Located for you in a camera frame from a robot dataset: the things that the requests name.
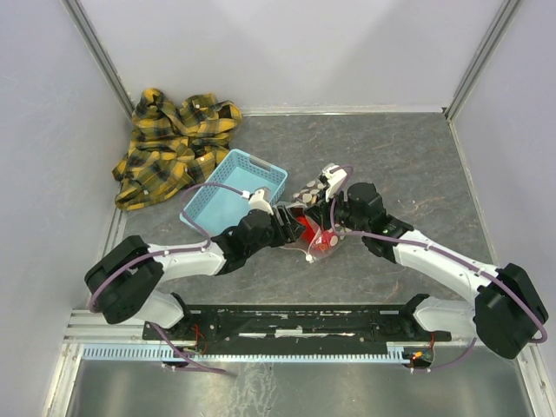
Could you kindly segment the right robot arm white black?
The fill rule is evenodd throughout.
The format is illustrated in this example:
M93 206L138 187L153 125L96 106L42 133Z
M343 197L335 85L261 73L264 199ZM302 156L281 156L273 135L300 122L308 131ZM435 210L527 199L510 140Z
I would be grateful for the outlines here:
M307 216L324 229L359 236L373 255L414 269L463 298L451 302L423 295L398 320L406 338L461 329L506 359L515 358L529 343L546 341L548 313L522 267L475 261L432 241L390 215L372 183L357 182L333 195L311 182L300 198L308 206Z

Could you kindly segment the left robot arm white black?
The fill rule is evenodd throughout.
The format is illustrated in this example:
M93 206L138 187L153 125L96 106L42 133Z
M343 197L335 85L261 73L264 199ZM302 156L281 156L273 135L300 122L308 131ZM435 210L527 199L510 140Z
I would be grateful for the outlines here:
M244 267L264 248L279 248L301 239L305 226L301 205L277 205L270 214L252 209L239 223L206 242L159 246L141 236L124 239L84 277L91 292L89 310L109 324L129 319L152 322L172 338L187 336L192 318L176 295L160 284L193 275L226 275Z

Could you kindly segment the clear polka dot zip bag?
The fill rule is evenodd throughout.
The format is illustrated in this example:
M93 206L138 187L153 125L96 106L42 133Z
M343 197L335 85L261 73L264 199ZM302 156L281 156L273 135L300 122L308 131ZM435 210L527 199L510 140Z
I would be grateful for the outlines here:
M289 205L295 219L305 227L301 237L284 248L301 251L309 263L330 256L341 244L342 237L331 228L325 229L321 211L317 207L319 193L325 190L325 183L319 178L307 182L292 194Z

